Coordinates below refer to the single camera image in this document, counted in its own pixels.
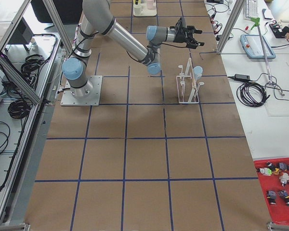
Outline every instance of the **keyboard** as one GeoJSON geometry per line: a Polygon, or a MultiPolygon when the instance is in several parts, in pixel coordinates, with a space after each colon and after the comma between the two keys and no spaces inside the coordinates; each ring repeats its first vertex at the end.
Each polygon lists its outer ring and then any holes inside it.
{"type": "Polygon", "coordinates": [[[246,19],[258,18],[258,0],[246,0],[244,12],[246,19]]]}

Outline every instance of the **green clip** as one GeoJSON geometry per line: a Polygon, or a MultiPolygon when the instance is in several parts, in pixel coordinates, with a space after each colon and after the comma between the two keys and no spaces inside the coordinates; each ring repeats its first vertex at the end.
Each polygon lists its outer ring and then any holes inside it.
{"type": "Polygon", "coordinates": [[[250,20],[255,23],[250,30],[252,30],[255,26],[259,26],[260,18],[251,18],[250,20]]]}

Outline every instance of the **blue device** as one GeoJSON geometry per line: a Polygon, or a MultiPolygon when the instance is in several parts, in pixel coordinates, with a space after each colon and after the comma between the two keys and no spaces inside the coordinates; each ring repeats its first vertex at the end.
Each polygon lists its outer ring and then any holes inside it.
{"type": "MultiPolygon", "coordinates": [[[[263,43],[265,46],[265,51],[268,59],[276,58],[274,51],[268,44],[265,37],[263,37],[263,43]]],[[[264,59],[263,50],[261,46],[261,41],[259,35],[241,35],[240,41],[242,43],[243,49],[246,55],[250,59],[264,59]]]]}

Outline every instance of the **red tray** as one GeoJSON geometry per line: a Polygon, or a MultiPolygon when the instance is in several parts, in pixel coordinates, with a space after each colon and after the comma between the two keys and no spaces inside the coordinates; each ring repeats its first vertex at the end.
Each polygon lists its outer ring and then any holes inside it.
{"type": "MultiPolygon", "coordinates": [[[[283,162],[289,165],[289,158],[279,158],[279,159],[266,159],[266,160],[257,160],[254,161],[255,167],[267,167],[266,162],[271,162],[274,165],[277,163],[283,162]]],[[[279,176],[271,175],[271,176],[264,176],[261,173],[258,173],[258,178],[262,187],[262,192],[266,200],[266,204],[269,209],[269,213],[271,215],[272,221],[275,224],[280,225],[289,225],[289,206],[286,206],[283,199],[281,199],[278,195],[278,191],[286,190],[289,194],[289,184],[285,187],[282,187],[280,181],[278,179],[279,176]],[[270,205],[268,200],[266,199],[266,191],[273,190],[276,193],[276,205],[270,205]]]]}

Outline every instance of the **black chair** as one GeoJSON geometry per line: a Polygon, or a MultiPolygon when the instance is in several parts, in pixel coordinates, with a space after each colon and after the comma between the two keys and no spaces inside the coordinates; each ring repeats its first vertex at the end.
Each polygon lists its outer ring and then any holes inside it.
{"type": "MultiPolygon", "coordinates": [[[[53,0],[63,24],[78,24],[82,13],[82,0],[53,0]]],[[[53,23],[43,0],[32,0],[34,14],[41,23],[53,23]]]]}

